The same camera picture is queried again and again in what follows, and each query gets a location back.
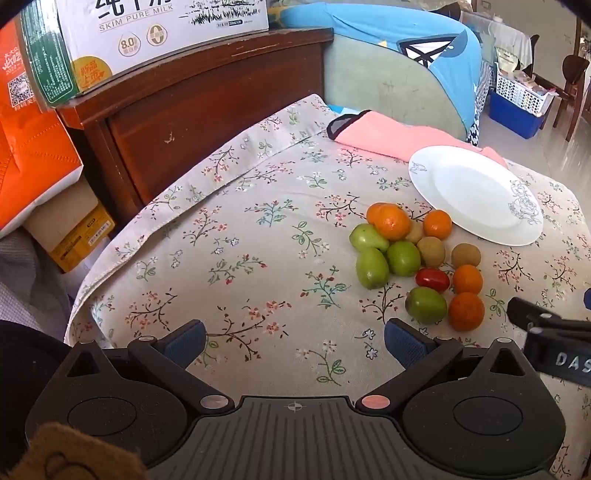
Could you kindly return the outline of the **large orange top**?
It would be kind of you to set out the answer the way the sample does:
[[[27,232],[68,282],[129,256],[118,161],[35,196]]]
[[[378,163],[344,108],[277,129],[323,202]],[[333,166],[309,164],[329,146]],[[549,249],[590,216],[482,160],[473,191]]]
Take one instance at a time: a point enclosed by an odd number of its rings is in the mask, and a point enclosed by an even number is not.
[[[407,213],[395,204],[384,204],[376,214],[374,226],[389,241],[404,239],[412,229]]]

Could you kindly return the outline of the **green fruit bottom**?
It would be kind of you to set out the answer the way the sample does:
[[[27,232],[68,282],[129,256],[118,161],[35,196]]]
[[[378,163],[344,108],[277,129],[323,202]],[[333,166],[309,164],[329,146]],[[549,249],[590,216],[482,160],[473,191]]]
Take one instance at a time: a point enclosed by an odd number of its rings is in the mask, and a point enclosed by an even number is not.
[[[405,307],[408,314],[423,325],[439,323],[448,313],[444,296],[434,289],[421,286],[408,293]]]

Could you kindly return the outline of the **pink folded towel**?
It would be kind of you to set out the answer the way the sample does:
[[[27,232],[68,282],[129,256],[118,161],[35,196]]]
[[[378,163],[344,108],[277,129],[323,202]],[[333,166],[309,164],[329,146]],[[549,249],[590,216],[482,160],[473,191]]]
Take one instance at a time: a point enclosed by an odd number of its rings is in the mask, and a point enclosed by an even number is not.
[[[327,134],[336,143],[406,163],[424,148],[450,146],[478,153],[508,168],[504,158],[489,147],[480,149],[442,130],[429,126],[406,125],[373,110],[343,114],[335,118],[329,123]]]

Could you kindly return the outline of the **red cherry tomato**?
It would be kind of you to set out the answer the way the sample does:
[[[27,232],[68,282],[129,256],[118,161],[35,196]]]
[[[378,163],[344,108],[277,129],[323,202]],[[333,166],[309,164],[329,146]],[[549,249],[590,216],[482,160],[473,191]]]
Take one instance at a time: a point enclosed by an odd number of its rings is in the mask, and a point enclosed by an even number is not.
[[[415,275],[416,284],[420,287],[431,288],[440,294],[445,293],[451,285],[448,275],[438,268],[425,267]]]

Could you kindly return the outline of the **green fruit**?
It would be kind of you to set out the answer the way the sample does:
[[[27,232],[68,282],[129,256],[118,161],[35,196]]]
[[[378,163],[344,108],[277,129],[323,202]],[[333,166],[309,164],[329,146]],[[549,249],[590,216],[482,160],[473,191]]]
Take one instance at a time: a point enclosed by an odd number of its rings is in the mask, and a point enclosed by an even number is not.
[[[377,248],[360,251],[356,258],[356,277],[367,289],[379,289],[387,285],[390,267],[384,254]]]
[[[391,272],[396,276],[412,277],[422,265],[419,249],[407,240],[394,242],[386,253]]]
[[[434,289],[421,286],[408,293],[405,307],[408,314],[423,325],[439,323],[448,313],[444,296]]]
[[[353,231],[349,234],[349,243],[358,252],[376,248],[384,253],[390,247],[390,242],[373,225],[368,223],[362,223],[353,228]]]

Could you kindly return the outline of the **small orange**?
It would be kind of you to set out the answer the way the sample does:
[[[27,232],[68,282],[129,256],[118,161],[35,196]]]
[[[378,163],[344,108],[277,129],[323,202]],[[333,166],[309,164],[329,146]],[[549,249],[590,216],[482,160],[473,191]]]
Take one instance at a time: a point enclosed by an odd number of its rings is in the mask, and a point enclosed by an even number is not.
[[[423,220],[424,235],[440,240],[447,239],[453,230],[453,222],[448,213],[443,210],[432,210]]]

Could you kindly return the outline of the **orange white box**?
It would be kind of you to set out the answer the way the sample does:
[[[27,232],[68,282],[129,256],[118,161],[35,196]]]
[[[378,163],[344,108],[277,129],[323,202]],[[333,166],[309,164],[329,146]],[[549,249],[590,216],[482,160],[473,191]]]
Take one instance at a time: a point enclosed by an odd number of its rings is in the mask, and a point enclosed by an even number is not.
[[[53,111],[43,112],[25,70],[17,26],[1,29],[1,235],[76,183],[83,164]]]

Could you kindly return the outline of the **brown kiwi hidden small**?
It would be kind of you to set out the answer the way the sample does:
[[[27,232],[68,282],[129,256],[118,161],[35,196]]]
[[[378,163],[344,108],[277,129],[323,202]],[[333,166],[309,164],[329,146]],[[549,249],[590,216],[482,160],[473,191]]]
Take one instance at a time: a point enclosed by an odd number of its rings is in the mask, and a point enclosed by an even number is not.
[[[411,230],[408,235],[405,237],[407,241],[412,242],[413,244],[417,244],[422,238],[424,237],[424,230],[423,225],[421,222],[412,221],[411,222]]]

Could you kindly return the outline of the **dark wooden chair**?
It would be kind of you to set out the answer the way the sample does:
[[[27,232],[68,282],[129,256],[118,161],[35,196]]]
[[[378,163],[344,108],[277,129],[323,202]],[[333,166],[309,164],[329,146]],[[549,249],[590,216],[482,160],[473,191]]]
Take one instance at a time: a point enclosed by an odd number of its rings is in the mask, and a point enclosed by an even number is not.
[[[566,112],[568,106],[573,107],[573,115],[570,121],[569,129],[565,140],[569,142],[573,136],[578,123],[579,115],[583,107],[585,73],[590,62],[576,54],[567,55],[562,62],[562,74],[565,80],[564,87],[561,88],[543,76],[536,74],[533,67],[530,68],[530,74],[534,76],[534,81],[545,88],[553,91],[560,99],[553,127],[556,128],[562,115]]]

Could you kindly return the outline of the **brown kiwi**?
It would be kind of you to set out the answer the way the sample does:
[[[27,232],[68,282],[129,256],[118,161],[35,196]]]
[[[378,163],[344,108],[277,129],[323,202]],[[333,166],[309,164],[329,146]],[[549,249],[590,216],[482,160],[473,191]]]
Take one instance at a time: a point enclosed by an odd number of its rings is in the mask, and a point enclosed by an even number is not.
[[[426,267],[439,268],[446,260],[446,248],[442,240],[437,237],[423,237],[416,244],[422,263]]]
[[[481,251],[473,244],[460,243],[454,247],[451,253],[451,262],[455,269],[472,265],[478,267],[481,263]]]

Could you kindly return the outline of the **dark wooden cabinet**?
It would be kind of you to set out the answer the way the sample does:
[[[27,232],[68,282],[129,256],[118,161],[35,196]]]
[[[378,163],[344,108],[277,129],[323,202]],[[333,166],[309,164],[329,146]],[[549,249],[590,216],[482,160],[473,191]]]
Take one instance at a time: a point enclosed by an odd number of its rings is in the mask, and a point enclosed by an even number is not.
[[[324,92],[329,29],[277,29],[170,55],[57,112],[118,226],[250,125]]]

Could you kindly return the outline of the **brown knitted sleeve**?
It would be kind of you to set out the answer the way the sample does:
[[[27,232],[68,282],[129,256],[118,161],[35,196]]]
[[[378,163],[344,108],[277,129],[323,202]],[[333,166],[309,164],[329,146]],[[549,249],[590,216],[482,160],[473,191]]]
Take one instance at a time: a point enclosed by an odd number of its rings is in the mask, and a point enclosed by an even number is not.
[[[2,479],[147,479],[136,453],[59,423],[42,425]]]

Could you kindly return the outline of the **yellow cardboard box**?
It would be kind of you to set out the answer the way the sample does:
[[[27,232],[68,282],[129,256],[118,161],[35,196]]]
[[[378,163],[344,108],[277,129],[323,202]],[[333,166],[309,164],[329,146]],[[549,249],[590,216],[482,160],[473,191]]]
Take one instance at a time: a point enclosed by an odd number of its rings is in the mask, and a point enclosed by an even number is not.
[[[68,273],[85,260],[115,224],[84,176],[36,207],[24,228]]]

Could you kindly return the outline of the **white milk carton box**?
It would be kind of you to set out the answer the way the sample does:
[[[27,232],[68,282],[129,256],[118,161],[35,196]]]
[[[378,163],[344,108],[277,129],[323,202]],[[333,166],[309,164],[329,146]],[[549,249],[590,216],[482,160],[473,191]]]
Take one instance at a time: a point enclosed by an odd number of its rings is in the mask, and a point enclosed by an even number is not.
[[[33,1],[19,21],[48,108],[161,57],[269,28],[266,2],[246,0]]]

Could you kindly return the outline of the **blue garment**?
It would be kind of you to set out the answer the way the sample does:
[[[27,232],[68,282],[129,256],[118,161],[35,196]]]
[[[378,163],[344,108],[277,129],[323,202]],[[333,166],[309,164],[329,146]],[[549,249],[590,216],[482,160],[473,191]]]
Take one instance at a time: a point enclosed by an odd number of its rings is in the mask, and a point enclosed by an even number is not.
[[[274,28],[329,28],[342,35],[396,51],[427,68],[439,81],[478,142],[482,54],[476,35],[459,21],[398,3],[276,1],[269,8]]]

